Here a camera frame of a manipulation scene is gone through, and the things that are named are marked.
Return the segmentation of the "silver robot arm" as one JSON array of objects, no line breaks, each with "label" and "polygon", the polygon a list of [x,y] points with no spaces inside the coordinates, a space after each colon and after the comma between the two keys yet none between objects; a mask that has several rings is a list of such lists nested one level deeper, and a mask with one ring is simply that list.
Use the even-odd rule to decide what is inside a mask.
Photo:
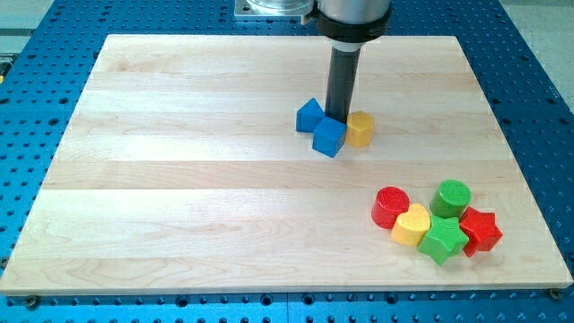
[{"label": "silver robot arm", "polygon": [[352,53],[384,35],[391,14],[390,0],[314,0],[300,22],[315,22],[333,49]]}]

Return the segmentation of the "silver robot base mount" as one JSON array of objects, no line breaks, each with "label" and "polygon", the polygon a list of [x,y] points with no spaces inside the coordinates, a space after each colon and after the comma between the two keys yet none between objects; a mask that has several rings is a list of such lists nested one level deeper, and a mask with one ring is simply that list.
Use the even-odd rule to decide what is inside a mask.
[{"label": "silver robot base mount", "polygon": [[303,16],[314,8],[314,0],[235,0],[234,15],[240,18]]}]

